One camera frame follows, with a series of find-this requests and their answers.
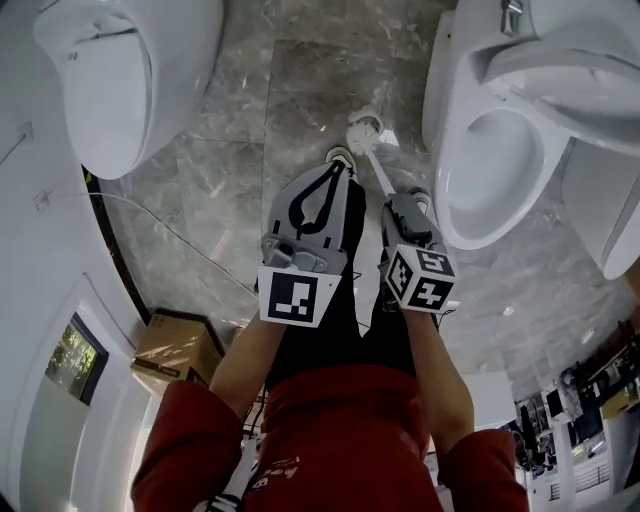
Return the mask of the white egg-shaped toilet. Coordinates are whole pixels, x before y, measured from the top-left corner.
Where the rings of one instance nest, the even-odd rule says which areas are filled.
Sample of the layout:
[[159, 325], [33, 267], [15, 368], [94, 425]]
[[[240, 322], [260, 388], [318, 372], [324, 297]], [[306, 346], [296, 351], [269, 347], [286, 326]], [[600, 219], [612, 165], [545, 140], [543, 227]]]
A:
[[212, 76], [223, 0], [44, 0], [33, 36], [60, 78], [79, 162], [119, 179], [190, 122]]

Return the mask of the person's right forearm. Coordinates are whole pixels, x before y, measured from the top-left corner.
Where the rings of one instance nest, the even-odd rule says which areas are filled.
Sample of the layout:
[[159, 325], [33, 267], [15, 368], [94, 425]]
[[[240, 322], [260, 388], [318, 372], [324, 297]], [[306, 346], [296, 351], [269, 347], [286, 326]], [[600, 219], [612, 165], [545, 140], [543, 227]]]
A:
[[438, 462], [474, 432], [474, 407], [467, 385], [455, 368], [428, 313], [402, 310]]

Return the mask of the chrome water valve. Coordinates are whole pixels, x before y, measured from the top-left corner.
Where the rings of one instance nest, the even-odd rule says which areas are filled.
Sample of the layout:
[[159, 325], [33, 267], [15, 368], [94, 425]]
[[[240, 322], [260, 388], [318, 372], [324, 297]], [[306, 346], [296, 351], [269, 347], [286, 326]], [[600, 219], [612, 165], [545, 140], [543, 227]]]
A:
[[509, 37], [516, 36], [519, 33], [524, 4], [521, 0], [501, 0], [501, 9], [501, 32]]

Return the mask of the person's red sweatshirt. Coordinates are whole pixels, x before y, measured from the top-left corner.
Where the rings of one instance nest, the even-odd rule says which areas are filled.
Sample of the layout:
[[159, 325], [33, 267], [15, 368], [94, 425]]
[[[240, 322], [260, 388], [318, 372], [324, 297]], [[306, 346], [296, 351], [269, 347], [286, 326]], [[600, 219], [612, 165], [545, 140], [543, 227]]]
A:
[[[416, 380], [375, 365], [297, 374], [268, 395], [244, 512], [441, 512]], [[163, 397], [131, 491], [136, 512], [194, 512], [241, 458], [239, 417], [187, 382]]]

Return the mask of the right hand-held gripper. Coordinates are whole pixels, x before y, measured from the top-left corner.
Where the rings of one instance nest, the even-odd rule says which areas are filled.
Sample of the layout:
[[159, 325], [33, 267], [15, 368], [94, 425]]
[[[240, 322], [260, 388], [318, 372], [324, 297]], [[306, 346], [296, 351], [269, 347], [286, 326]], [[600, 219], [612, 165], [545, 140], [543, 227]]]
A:
[[389, 198], [381, 214], [382, 241], [385, 249], [394, 251], [385, 282], [402, 309], [444, 313], [457, 282], [456, 266], [437, 223], [428, 215], [420, 248], [407, 245], [408, 219], [406, 200]]

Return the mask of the white toilet with raised seat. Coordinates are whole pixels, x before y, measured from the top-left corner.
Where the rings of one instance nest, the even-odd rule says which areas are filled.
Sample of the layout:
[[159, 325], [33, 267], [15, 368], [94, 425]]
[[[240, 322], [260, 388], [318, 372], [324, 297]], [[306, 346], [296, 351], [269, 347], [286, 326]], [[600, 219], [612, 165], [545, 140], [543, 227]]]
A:
[[446, 241], [486, 247], [531, 209], [571, 139], [640, 156], [640, 0], [458, 0], [423, 110]]

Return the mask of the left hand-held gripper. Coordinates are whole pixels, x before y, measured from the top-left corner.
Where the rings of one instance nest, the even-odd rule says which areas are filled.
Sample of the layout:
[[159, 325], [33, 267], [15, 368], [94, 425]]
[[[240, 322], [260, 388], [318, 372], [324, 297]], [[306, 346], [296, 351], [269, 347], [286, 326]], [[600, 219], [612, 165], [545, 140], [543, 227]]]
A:
[[310, 328], [321, 323], [348, 262], [339, 249], [349, 186], [345, 166], [317, 166], [276, 194], [258, 267], [262, 320]]

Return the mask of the person's left shoe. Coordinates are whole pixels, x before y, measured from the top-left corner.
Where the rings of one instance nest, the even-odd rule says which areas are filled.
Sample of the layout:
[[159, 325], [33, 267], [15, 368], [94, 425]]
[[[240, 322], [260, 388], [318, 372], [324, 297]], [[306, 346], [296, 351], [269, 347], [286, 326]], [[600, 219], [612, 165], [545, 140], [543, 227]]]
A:
[[351, 178], [355, 178], [357, 175], [357, 165], [353, 154], [350, 150], [344, 146], [337, 145], [332, 147], [325, 156], [326, 162], [339, 161], [346, 166], [346, 169]]

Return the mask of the white toilet brush grey handle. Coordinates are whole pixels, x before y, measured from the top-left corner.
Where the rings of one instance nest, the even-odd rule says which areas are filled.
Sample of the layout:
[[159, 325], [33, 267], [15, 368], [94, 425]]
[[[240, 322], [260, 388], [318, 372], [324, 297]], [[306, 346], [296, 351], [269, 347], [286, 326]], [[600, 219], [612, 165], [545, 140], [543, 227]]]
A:
[[348, 126], [346, 139], [352, 153], [366, 156], [369, 159], [383, 192], [385, 203], [389, 198], [403, 198], [406, 200], [409, 213], [406, 229], [408, 245], [419, 247], [418, 242], [420, 241], [421, 235], [425, 232], [425, 215], [419, 210], [409, 192], [398, 192], [391, 184], [390, 179], [374, 152], [374, 143], [380, 134], [364, 125]]

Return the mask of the window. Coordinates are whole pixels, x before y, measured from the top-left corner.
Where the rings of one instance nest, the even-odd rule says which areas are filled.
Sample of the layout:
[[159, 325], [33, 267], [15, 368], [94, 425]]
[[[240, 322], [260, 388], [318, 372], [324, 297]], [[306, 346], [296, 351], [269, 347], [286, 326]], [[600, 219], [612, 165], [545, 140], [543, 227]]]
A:
[[45, 375], [89, 406], [109, 359], [109, 352], [74, 313], [49, 359]]

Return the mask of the brown cardboard box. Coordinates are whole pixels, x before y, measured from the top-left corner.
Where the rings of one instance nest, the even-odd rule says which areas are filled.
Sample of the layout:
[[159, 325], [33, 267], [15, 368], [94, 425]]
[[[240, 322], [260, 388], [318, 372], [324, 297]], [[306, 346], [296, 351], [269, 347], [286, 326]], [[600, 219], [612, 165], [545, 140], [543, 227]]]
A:
[[174, 381], [208, 388], [223, 356], [207, 317], [158, 308], [141, 335], [131, 370], [146, 390], [161, 396]]

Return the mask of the person's left forearm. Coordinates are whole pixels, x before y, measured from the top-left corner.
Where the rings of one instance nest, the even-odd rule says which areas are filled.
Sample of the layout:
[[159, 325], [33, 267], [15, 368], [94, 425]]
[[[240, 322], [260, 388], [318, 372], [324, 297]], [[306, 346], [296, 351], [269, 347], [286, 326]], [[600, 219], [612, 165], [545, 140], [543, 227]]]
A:
[[258, 397], [287, 326], [264, 321], [257, 313], [231, 343], [209, 386], [244, 422]]

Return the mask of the person's black trousers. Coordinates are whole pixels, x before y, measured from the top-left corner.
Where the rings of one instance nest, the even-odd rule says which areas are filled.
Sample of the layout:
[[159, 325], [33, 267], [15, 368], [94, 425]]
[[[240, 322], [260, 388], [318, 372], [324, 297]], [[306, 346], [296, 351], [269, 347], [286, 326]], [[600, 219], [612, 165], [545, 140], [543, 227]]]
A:
[[365, 191], [349, 183], [341, 249], [348, 257], [342, 278], [321, 323], [316, 328], [289, 326], [266, 379], [266, 389], [299, 373], [346, 365], [378, 365], [416, 375], [407, 325], [401, 312], [383, 309], [376, 298], [370, 328], [359, 331], [353, 286], [353, 263], [363, 233]]

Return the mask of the white closed-lid toilet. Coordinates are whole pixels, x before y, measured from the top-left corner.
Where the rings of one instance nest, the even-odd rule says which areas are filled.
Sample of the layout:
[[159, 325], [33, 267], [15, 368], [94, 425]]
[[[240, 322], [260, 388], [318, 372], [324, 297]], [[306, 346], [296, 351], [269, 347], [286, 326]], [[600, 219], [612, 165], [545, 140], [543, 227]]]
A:
[[566, 215], [608, 280], [640, 258], [640, 157], [577, 141], [561, 184]]

